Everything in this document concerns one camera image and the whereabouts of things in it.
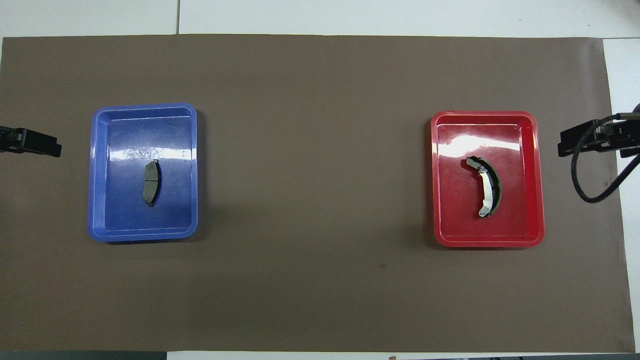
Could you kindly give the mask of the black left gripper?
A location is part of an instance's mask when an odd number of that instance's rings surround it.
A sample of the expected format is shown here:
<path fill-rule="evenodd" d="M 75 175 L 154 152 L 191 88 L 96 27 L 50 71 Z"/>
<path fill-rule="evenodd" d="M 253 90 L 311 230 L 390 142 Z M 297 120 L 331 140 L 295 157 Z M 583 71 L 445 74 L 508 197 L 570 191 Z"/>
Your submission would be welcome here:
<path fill-rule="evenodd" d="M 1 153 L 32 153 L 48 157 L 61 157 L 62 145 L 58 138 L 25 128 L 0 126 Z"/>

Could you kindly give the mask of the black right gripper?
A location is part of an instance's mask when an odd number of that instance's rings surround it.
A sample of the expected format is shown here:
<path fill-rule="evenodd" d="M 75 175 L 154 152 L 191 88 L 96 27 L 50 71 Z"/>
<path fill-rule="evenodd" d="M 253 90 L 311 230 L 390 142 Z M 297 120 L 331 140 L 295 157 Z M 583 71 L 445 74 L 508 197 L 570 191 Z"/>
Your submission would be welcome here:
<path fill-rule="evenodd" d="M 637 156 L 640 153 L 640 113 L 620 112 L 618 116 L 590 131 L 598 120 L 562 130 L 557 144 L 558 157 L 572 156 L 577 150 L 594 151 L 598 147 L 599 152 L 617 151 L 621 158 Z"/>

